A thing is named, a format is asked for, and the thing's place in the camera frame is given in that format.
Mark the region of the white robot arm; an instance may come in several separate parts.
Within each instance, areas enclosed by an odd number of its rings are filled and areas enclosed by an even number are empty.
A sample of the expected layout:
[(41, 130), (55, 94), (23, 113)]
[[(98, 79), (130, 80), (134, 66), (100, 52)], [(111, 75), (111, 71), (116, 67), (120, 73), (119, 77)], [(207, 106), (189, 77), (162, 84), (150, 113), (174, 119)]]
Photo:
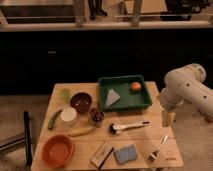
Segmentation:
[(203, 84), (205, 79), (206, 71), (197, 63), (173, 69), (165, 75), (165, 87), (158, 96), (163, 107), (163, 127), (173, 124), (174, 110), (185, 101), (196, 106), (207, 122), (213, 123), (213, 89)]

